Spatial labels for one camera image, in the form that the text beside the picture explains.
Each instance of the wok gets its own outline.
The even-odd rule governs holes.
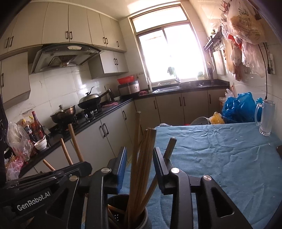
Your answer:
[[[89,109],[93,108],[96,109],[97,105],[100,103],[101,98],[108,94],[110,92],[110,89],[105,91],[103,94],[91,94],[92,88],[90,89],[90,92],[86,93],[86,96],[79,100],[78,106],[81,109]]]

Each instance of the power cord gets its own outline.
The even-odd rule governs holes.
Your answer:
[[[261,56],[262,56],[262,58],[263,58],[263,53],[262,53],[262,51],[261,51],[261,48],[260,48],[260,46],[259,46],[259,50],[260,50],[260,52],[261,52]],[[265,99],[267,99],[267,70],[266,70],[266,66],[265,66],[265,78],[266,78],[266,95],[265,95]]]

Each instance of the yellow plastic bag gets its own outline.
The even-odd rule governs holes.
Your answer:
[[[224,124],[221,114],[217,112],[215,112],[213,116],[210,117],[210,121],[212,124]]]

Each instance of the black cable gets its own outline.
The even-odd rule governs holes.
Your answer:
[[[263,58],[263,53],[262,53],[262,51],[261,51],[260,46],[259,46],[259,50],[260,50],[261,56],[262,56],[262,58]],[[266,70],[266,66],[265,66],[265,78],[266,78],[266,95],[265,95],[265,99],[267,99],[267,70]]]

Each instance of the cabinet door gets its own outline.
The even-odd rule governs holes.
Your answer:
[[[190,124],[198,117],[209,118],[207,91],[192,91],[181,94],[186,124]]]
[[[18,17],[18,14],[14,17],[14,19],[9,24],[8,28],[5,30],[4,34],[0,38],[0,55],[8,52],[10,40],[12,37],[12,32],[15,27],[17,17]]]
[[[100,15],[93,10],[87,10],[87,17],[92,44],[106,47]]]
[[[107,17],[103,14],[100,14],[100,18],[101,18],[101,23],[102,23],[104,35],[105,35],[105,38],[106,38],[107,47],[116,49],[117,48],[116,39],[115,39],[115,36],[114,36],[111,18],[109,18],[109,17]]]
[[[47,6],[48,2],[32,2],[22,9],[13,30],[9,51],[42,44]]]
[[[116,58],[116,66],[118,67],[118,72],[128,72],[124,53],[114,52],[114,56]]]
[[[104,73],[118,72],[114,52],[104,50],[104,52],[100,54],[100,58],[102,61]]]
[[[118,21],[114,19],[111,19],[111,23],[112,23],[114,36],[116,38],[116,49],[126,51],[126,46],[122,35],[122,31],[120,29],[120,24],[118,23]]]
[[[138,99],[134,101],[137,111],[141,111],[141,128],[142,131],[155,128],[160,125],[160,116],[155,97]]]
[[[36,170],[34,169],[34,167],[32,167],[28,172],[26,172],[26,174],[24,174],[22,177],[29,177],[29,176],[33,176],[33,175],[36,175],[38,174],[36,172]]]
[[[68,4],[49,2],[43,28],[43,44],[69,41],[68,15]]]
[[[128,158],[132,153],[132,143],[120,109],[101,119],[107,138],[115,156],[118,156],[121,147],[127,148]]]
[[[208,91],[209,117],[215,112],[221,113],[219,97],[225,97],[226,89]]]
[[[156,97],[161,123],[184,125],[183,101],[181,94]]]
[[[1,87],[3,103],[30,91],[27,52],[2,60]]]
[[[70,42],[92,44],[86,8],[69,5],[69,36]]]
[[[77,134],[76,139],[84,160],[92,166],[92,173],[106,167],[109,160],[115,158],[107,137],[104,137],[101,121]]]
[[[75,164],[79,162],[79,159],[76,155],[76,152],[72,146],[72,143],[70,140],[65,142],[66,148],[68,150],[68,153],[71,157],[72,162]],[[50,165],[54,167],[54,169],[61,169],[64,167],[69,166],[69,163],[66,159],[66,156],[64,154],[64,151],[61,146],[59,146],[57,149],[55,149],[52,153],[50,153],[47,157],[44,158]],[[49,172],[50,169],[43,163],[43,161],[40,161],[37,165],[34,166],[38,173],[46,173]]]

